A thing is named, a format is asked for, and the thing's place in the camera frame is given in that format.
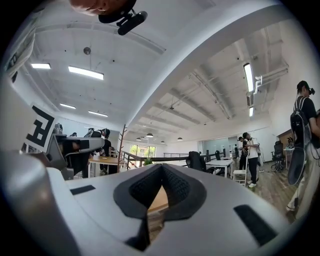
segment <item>black backpack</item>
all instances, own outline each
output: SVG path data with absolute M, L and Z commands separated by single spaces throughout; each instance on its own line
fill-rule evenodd
M 288 182 L 290 185 L 298 183 L 302 177 L 306 164 L 306 148 L 311 143 L 311 129 L 309 121 L 302 112 L 306 98 L 296 99 L 293 113 L 290 116 L 292 130 L 293 152 L 288 169 Z
M 89 128 L 88 132 L 86 135 L 84 135 L 84 138 L 91 138 L 92 134 L 94 133 L 95 129 L 94 128 Z

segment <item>coat rack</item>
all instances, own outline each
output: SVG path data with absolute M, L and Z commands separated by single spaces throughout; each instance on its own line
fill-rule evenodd
M 123 146 L 122 146 L 122 141 L 124 140 L 124 135 L 125 135 L 125 132 L 127 131 L 126 129 L 127 129 L 128 127 L 126 127 L 126 125 L 124 125 L 124 127 L 123 127 L 123 130 L 122 130 L 122 133 L 120 133 L 120 136 L 121 136 L 121 139 L 119 139 L 119 141 L 120 141 L 120 148 L 119 148 L 119 154 L 118 154 L 118 168 L 117 168 L 117 173 L 119 173 L 119 166 L 120 166 L 120 156 L 121 156 L 121 150 L 122 150 L 122 148 L 123 148 Z

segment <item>wooden floor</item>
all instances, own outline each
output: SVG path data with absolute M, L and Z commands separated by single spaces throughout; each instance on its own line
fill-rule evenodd
M 259 180 L 254 188 L 248 188 L 253 193 L 263 198 L 275 208 L 279 210 L 292 223 L 295 219 L 291 212 L 287 212 L 286 206 L 293 197 L 298 186 L 288 184 L 288 170 L 284 169 L 281 172 L 271 171 L 273 162 L 266 163 L 259 173 Z
M 259 197 L 272 204 L 280 213 L 283 214 L 283 216 L 287 217 L 290 223 L 292 223 L 295 220 L 295 217 L 292 212 L 286 211 L 286 206 L 298 186 L 288 184 L 288 170 L 285 169 L 282 172 L 271 171 L 271 166 L 273 164 L 273 162 L 265 163 L 264 166 L 260 168 L 261 170 L 264 170 L 264 172 L 259 172 L 259 179 L 256 183 L 256 187 L 248 188 L 248 185 L 246 185 L 246 187 Z M 251 175 L 248 172 L 247 181 L 250 179 Z M 162 210 L 148 215 L 149 235 L 151 241 L 157 237 L 162 229 L 164 211 L 165 210 Z

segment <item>black office chair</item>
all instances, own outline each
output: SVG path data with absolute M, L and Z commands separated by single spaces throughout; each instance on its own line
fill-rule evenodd
M 216 160 L 221 160 L 221 158 L 220 158 L 220 152 L 217 150 L 215 153 L 215 159 Z
M 272 154 L 272 160 L 275 164 L 271 166 L 271 170 L 274 167 L 275 172 L 283 171 L 285 168 L 285 156 L 284 156 L 284 144 L 279 140 L 274 144 L 274 152 Z
M 208 172 L 204 158 L 200 157 L 200 154 L 196 151 L 190 151 L 189 157 L 185 162 L 189 168 L 196 169 L 205 173 Z

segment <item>white desk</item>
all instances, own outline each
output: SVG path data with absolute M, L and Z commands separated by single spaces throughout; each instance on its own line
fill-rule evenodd
M 228 166 L 233 163 L 233 160 L 212 160 L 210 162 L 206 162 L 206 169 L 211 167 L 224 168 L 224 177 L 227 177 Z
M 176 165 L 176 166 L 186 166 L 187 165 L 186 160 L 183 160 L 183 161 L 161 161 L 161 162 L 155 162 L 155 164 L 169 164 L 169 165 Z
M 292 151 L 294 151 L 294 148 L 285 148 L 283 151 L 285 151 L 285 168 L 288 169 L 287 151 L 292 153 Z

